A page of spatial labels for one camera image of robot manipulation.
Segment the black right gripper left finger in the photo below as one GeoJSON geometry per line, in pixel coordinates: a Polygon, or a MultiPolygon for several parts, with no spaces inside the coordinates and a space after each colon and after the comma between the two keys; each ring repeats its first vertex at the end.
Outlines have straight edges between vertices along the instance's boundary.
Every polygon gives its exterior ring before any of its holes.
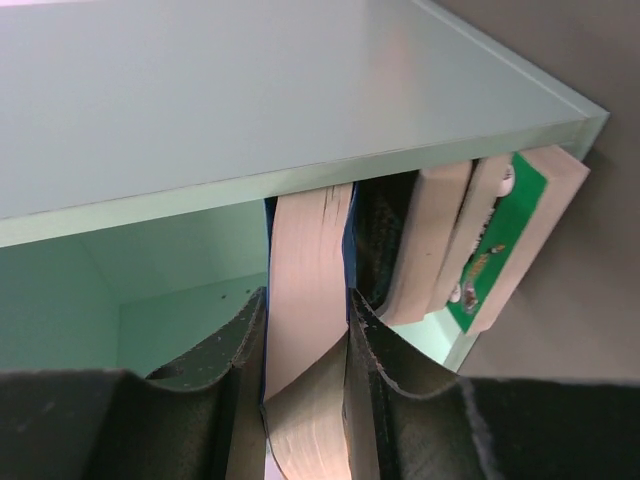
{"type": "Polygon", "coordinates": [[[6,371],[5,479],[260,479],[266,291],[146,377],[122,369],[6,371]]]}

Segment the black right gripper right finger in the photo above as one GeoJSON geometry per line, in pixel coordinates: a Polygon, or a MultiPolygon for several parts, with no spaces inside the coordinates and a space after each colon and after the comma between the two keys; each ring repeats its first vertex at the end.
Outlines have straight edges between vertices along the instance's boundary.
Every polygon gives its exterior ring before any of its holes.
{"type": "Polygon", "coordinates": [[[356,479],[635,479],[635,383],[465,377],[349,293],[344,396],[356,479]]]}

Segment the black yellow Storey Treehouse book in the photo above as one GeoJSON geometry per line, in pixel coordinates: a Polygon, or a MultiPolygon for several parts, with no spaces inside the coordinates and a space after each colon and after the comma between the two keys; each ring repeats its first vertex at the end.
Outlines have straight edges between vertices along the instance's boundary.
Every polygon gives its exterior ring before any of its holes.
{"type": "Polygon", "coordinates": [[[386,325],[416,323],[427,313],[471,170],[464,161],[418,173],[388,295],[376,311],[386,325]]]}

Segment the Jane Eyre sunset cover book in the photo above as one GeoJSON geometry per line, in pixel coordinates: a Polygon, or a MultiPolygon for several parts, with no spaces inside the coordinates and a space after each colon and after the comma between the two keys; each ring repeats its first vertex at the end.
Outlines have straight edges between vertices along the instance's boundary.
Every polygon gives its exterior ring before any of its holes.
{"type": "Polygon", "coordinates": [[[263,416],[286,479],[348,479],[343,236],[353,187],[281,196],[270,233],[263,416]]]}

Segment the green paperback book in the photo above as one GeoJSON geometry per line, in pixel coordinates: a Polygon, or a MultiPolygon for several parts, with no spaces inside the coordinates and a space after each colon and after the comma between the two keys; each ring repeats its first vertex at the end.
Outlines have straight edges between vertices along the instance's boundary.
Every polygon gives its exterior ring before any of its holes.
{"type": "Polygon", "coordinates": [[[589,173],[559,146],[481,160],[428,309],[466,335],[488,330],[589,173]]]}

